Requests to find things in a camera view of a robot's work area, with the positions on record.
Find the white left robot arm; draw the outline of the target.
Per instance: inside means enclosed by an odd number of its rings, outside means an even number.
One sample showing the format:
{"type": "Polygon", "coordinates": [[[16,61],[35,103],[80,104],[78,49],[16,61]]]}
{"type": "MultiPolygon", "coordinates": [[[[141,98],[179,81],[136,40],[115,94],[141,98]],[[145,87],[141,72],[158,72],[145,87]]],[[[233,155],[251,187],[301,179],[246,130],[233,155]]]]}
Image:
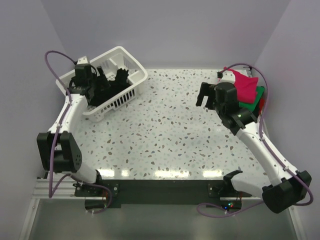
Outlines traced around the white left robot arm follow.
{"type": "Polygon", "coordinates": [[[73,136],[97,88],[97,73],[92,68],[89,62],[78,60],[74,62],[75,75],[69,85],[57,78],[65,91],[64,105],[55,123],[36,138],[42,166],[49,172],[49,197],[58,188],[53,184],[54,173],[85,183],[92,196],[99,196],[104,190],[101,174],[82,162],[82,152],[73,136]]]}

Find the black t shirt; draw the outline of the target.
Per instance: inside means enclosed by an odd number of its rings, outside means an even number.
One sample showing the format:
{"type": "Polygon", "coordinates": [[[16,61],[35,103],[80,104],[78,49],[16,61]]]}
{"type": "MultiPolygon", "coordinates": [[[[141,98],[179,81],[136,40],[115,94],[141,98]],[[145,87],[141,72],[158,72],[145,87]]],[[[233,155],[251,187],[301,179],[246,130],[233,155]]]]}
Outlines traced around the black t shirt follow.
{"type": "Polygon", "coordinates": [[[98,107],[131,86],[128,83],[129,71],[126,69],[118,69],[114,80],[107,79],[101,66],[97,68],[97,71],[99,76],[96,77],[93,98],[88,102],[89,106],[98,107]]]}

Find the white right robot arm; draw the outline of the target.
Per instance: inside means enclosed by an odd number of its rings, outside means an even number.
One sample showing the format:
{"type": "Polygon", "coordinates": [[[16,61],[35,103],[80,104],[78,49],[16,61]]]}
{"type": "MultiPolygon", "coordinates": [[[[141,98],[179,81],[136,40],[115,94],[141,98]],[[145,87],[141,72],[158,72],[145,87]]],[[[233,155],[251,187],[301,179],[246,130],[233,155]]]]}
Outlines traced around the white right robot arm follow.
{"type": "Polygon", "coordinates": [[[301,201],[306,196],[309,196],[306,205],[313,202],[311,175],[292,165],[266,136],[262,129],[262,120],[247,108],[239,106],[237,89],[232,83],[203,82],[196,106],[202,105],[204,97],[207,97],[205,107],[216,111],[222,125],[245,144],[262,166],[270,182],[258,186],[253,179],[241,177],[241,170],[234,170],[223,177],[223,193],[233,197],[238,192],[244,192],[262,198],[269,210],[276,214],[291,206],[302,205],[301,201]]]}

